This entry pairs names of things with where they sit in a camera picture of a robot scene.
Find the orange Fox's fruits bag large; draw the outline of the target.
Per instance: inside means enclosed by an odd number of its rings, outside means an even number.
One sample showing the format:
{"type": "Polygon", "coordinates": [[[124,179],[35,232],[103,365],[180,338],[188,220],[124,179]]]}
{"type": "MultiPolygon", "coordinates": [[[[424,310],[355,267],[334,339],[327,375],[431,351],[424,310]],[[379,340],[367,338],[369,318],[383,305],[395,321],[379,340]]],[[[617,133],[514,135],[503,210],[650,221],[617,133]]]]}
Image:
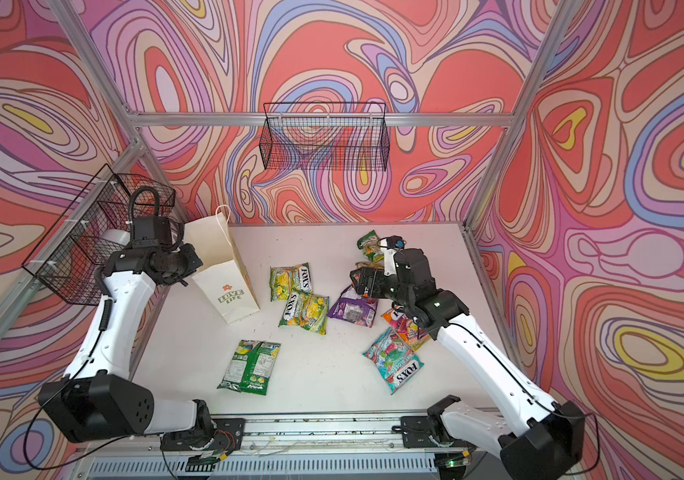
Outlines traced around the orange Fox's fruits bag large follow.
{"type": "Polygon", "coordinates": [[[403,312],[395,309],[387,310],[383,315],[387,324],[399,335],[399,337],[417,351],[422,345],[431,339],[429,334],[421,329],[417,323],[407,317],[403,312]]]}

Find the illustrated paper gift bag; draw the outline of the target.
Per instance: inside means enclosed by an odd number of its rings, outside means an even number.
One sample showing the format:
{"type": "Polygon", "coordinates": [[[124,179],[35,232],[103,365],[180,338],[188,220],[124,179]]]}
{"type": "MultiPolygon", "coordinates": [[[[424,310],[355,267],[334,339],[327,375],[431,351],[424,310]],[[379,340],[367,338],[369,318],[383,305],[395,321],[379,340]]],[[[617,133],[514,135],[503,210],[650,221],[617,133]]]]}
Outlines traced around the illustrated paper gift bag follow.
{"type": "Polygon", "coordinates": [[[228,324],[260,311],[230,231],[231,213],[229,206],[219,205],[213,215],[187,223],[184,234],[203,262],[192,280],[228,324]]]}

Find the purple Fox's candy bag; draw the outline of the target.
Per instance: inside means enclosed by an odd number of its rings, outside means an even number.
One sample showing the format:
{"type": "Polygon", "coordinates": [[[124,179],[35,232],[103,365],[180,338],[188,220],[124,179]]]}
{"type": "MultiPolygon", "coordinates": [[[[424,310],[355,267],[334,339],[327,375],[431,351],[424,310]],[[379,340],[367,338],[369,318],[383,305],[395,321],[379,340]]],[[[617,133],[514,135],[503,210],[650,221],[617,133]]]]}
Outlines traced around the purple Fox's candy bag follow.
{"type": "Polygon", "coordinates": [[[376,318],[378,306],[378,299],[364,297],[350,285],[342,291],[337,301],[331,306],[328,317],[371,328],[376,318]]]}

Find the teal Fox's mint bag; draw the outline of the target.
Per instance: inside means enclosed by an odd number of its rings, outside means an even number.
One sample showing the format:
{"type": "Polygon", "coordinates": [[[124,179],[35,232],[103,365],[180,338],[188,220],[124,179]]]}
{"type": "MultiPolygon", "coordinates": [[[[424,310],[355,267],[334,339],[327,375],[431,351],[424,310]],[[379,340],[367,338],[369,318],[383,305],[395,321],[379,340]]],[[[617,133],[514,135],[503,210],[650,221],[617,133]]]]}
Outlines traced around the teal Fox's mint bag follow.
{"type": "Polygon", "coordinates": [[[391,327],[369,346],[363,356],[376,366],[391,395],[424,367],[424,363],[413,348],[391,327]]]}

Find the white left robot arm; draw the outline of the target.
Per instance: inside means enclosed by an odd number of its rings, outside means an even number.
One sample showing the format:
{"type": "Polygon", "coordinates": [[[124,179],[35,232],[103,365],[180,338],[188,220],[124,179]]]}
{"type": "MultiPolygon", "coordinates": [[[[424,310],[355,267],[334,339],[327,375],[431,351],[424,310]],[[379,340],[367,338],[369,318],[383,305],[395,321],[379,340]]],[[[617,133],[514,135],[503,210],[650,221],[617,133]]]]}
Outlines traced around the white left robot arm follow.
{"type": "Polygon", "coordinates": [[[143,312],[159,285],[184,284],[202,262],[184,234],[131,239],[95,271],[99,305],[63,378],[42,386],[38,401],[74,443],[166,435],[201,449],[215,435],[205,401],[173,400],[131,379],[130,360],[143,312]]]}

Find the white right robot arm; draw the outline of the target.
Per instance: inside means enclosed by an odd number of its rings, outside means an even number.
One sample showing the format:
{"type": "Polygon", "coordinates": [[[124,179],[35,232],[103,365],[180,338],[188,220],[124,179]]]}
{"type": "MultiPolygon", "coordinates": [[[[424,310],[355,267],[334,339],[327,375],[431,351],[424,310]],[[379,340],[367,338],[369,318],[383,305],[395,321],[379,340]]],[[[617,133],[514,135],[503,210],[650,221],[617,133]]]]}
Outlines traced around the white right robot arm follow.
{"type": "Polygon", "coordinates": [[[428,411],[433,431],[501,460],[513,479],[559,479],[583,458],[586,414],[530,380],[482,330],[469,307],[437,286],[428,258],[402,238],[380,243],[383,267],[350,273],[357,294],[388,299],[468,368],[497,406],[496,416],[449,395],[428,411]]]}

